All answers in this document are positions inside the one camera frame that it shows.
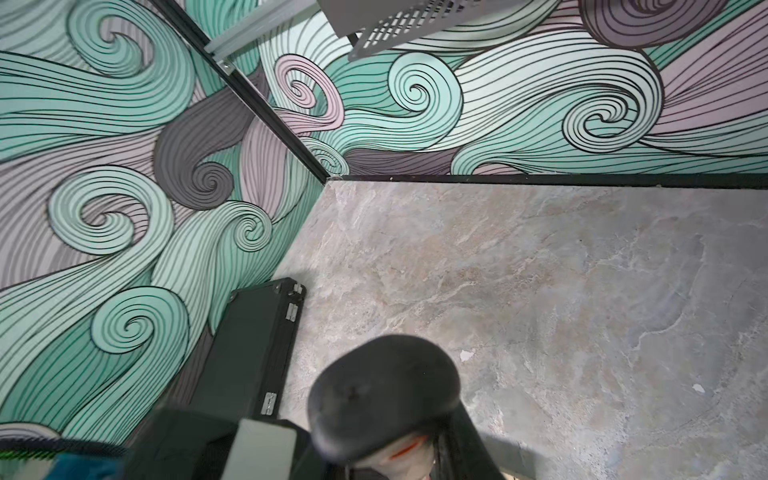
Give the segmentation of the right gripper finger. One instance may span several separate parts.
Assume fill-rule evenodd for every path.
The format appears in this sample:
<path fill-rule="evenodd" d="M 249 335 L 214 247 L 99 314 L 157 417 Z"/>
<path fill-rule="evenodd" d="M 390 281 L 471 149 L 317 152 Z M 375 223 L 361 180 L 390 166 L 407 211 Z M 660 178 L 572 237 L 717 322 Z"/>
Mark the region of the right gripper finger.
<path fill-rule="evenodd" d="M 488 453 L 463 404 L 459 404 L 435 440 L 437 480 L 502 480 L 503 474 Z"/>

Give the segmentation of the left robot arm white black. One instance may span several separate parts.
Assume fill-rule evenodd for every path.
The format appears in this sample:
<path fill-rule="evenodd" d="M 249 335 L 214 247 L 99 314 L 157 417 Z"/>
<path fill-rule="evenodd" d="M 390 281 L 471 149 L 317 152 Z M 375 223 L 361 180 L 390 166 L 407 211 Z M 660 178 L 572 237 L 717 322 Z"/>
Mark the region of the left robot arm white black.
<path fill-rule="evenodd" d="M 43 425 L 1 426 L 4 479 L 327 479 L 309 433 L 288 420 L 231 420 L 163 408 L 127 446 L 64 438 Z"/>

